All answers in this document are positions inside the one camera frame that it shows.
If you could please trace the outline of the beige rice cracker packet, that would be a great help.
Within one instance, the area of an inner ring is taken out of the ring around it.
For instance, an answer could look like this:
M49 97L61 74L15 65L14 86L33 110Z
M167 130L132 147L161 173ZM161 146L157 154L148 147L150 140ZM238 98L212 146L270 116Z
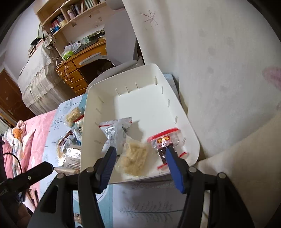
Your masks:
M143 173L149 147L147 143L126 137L123 151L115 164L115 170L120 174L140 177Z

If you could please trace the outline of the red-edged dark snack packet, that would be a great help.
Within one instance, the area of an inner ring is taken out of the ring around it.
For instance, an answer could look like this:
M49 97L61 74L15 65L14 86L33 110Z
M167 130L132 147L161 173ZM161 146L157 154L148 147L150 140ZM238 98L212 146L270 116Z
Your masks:
M180 159L185 159L188 153L182 150L183 137L179 128L170 128L168 130L157 133L147 139L147 142L155 149L161 158L162 164L157 166L158 171L167 170L166 149L170 146L174 149Z

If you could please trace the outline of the pink bed blanket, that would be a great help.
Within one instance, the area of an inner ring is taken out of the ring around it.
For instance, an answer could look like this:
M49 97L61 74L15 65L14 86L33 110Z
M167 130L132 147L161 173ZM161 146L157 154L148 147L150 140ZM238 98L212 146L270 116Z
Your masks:
M55 113L56 110L53 110L24 121L26 134L22 140L24 154L21 160L12 153L9 143L3 141L4 170L8 178L14 178L42 162L47 136Z

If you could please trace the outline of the silver foil snack packet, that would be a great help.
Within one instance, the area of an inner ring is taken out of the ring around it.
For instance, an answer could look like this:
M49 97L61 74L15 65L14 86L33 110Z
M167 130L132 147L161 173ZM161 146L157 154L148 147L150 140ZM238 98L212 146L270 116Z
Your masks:
M131 124L131 117L100 123L99 128L107 138L105 144L103 145L102 153L106 153L109 147L114 147L116 149L117 156L120 156L126 142L126 133L128 132Z

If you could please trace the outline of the teal white patterned tablecloth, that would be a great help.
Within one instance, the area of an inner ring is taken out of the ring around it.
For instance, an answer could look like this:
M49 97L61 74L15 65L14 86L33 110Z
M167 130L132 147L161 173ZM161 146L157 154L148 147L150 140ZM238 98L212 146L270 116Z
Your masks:
M72 192L78 191L80 174L59 173L49 185L33 214L29 227L74 227ZM82 227L104 227L97 193L79 194Z

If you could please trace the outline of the brown nut bar packet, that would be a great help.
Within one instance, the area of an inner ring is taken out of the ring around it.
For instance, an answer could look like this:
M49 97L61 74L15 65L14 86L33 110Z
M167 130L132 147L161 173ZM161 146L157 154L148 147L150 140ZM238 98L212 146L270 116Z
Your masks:
M57 144L57 155L59 158L63 158L64 151L68 145L72 144L75 139L75 135L72 130L69 130L61 139L59 139Z

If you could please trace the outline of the baby doll toy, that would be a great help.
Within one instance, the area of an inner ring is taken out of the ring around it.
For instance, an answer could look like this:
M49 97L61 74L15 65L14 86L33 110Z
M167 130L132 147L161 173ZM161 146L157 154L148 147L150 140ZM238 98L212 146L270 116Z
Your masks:
M2 140L9 143L12 153L15 154L19 160L22 159L24 154L22 140L25 134L26 124L24 121L19 120L16 127L9 128L2 136Z

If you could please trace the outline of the white plastic storage bin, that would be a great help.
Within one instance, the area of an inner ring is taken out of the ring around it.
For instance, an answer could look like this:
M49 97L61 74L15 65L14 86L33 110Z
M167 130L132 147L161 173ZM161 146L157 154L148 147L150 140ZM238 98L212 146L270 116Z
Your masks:
M140 142L170 128L179 128L179 151L194 165L200 143L175 92L156 64L143 65L112 76L88 90L81 140L80 166L84 170L104 156L106 141L99 124L130 117L128 135Z

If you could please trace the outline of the brown wooden door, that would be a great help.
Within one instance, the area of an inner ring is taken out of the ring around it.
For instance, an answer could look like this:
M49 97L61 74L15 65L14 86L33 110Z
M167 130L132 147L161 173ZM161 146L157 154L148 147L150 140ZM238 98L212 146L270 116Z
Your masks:
M5 69L1 71L1 117L7 121L8 126L16 126L19 120L26 121L35 114L25 106L19 87L10 78Z

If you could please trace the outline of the lace-covered cabinet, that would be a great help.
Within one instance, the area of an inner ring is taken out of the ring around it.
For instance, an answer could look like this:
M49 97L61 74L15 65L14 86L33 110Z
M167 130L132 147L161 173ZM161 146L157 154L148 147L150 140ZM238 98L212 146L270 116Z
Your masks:
M35 115L57 109L61 103L75 97L56 71L58 56L56 50L41 45L19 74L22 101Z

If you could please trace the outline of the wooden desk with drawers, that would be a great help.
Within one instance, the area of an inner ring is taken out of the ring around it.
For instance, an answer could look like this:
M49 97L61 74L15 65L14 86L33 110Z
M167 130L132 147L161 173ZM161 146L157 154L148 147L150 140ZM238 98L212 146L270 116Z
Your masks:
M100 38L67 61L60 61L56 71L63 82L78 96L86 92L87 86L94 79L113 67L113 63L107 58L106 40Z

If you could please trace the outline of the grey office chair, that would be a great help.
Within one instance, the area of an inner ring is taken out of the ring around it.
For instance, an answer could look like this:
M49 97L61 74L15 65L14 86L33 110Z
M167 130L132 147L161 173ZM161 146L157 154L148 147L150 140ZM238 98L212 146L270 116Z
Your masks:
M106 4L110 9L117 11L104 26L107 58L114 67L94 79L88 85L86 92L94 84L109 77L144 65L142 57L137 53L137 38L123 2L108 0Z

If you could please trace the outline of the wooden bookshelf hutch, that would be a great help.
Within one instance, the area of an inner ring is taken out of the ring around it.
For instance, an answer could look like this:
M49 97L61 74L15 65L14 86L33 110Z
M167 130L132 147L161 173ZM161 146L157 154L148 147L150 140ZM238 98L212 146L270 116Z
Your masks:
M35 1L34 12L44 30L56 38L55 48L64 48L104 28L113 10L109 1Z

